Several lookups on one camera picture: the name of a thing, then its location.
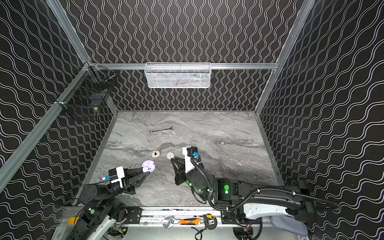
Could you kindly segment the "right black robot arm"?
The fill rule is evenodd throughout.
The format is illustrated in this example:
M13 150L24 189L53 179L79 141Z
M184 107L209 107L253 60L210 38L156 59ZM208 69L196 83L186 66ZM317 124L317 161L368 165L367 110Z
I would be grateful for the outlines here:
M216 178L202 162L186 163L179 157L170 159L175 183L187 184L194 198L220 211L222 219L243 224L271 216L293 217L300 222L316 219L318 212L338 213L341 206L310 194L303 180L289 186L263 186L228 178Z

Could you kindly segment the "yellow label plate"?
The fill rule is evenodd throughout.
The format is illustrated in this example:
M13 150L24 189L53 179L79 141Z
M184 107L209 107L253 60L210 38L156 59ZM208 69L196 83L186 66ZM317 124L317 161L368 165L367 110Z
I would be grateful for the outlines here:
M69 225L76 225L76 223L78 222L78 220L79 220L79 217L72 217L72 218L69 219L68 224L69 224Z

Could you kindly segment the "steel combination wrench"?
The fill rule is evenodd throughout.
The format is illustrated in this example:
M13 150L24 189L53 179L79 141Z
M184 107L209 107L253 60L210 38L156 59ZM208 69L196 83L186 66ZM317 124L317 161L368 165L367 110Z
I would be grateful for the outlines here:
M169 127L169 128L166 128L166 129L160 129L160 130L150 130L150 133L156 133L156 132L163 132L163 131L168 131L168 130L174 130L175 128L174 127Z

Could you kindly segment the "purple round charging case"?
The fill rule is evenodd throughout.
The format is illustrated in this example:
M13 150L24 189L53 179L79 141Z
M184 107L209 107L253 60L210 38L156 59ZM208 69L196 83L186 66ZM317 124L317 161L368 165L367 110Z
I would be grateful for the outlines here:
M154 161L147 160L142 163L143 173L152 173L156 169Z

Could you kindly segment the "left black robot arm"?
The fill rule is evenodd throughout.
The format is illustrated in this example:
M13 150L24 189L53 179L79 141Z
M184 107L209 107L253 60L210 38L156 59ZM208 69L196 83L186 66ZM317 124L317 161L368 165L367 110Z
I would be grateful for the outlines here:
M142 209L128 207L118 196L135 195L136 188L154 170L153 165L136 169L120 166L109 170L102 182L85 185L78 198L84 207L74 218L74 228L67 239L99 240L115 225L138 224Z

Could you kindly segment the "grey cloth pad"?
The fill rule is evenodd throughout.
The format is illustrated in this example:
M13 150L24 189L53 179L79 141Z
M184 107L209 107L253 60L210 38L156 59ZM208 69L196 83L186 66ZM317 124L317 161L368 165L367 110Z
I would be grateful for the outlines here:
M308 229L303 222L295 220L293 217L288 216L272 216L272 225L280 230L290 232L292 234L306 237Z

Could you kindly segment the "white round charging case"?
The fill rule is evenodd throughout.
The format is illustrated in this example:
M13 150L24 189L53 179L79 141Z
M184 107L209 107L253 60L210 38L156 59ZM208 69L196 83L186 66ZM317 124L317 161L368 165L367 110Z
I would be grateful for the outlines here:
M175 154L173 152L168 152L167 153L167 159L171 160L175 157Z

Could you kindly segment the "yellow black tape measure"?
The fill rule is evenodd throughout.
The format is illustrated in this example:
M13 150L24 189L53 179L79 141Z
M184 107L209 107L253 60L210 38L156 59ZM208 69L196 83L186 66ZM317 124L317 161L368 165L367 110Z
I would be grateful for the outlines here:
M218 225L218 220L213 215L203 215L203 219L206 230L214 230Z

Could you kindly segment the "cream earbud charging case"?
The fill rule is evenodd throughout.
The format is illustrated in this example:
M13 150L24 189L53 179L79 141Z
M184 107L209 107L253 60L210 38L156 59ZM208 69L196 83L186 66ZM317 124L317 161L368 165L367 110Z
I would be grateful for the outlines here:
M153 158L158 158L158 157L160 157L161 156L161 152L160 151L154 151L154 152L152 152L152 157Z

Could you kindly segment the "adjustable wrench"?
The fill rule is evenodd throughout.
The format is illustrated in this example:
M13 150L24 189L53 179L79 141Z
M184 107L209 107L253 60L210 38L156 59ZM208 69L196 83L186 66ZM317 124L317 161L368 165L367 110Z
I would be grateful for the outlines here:
M178 225L179 224L179 220L177 220L175 217L173 216L170 216L170 217L166 217L165 218L165 222L163 223L163 227L164 229L170 229L171 227L173 227L174 225Z

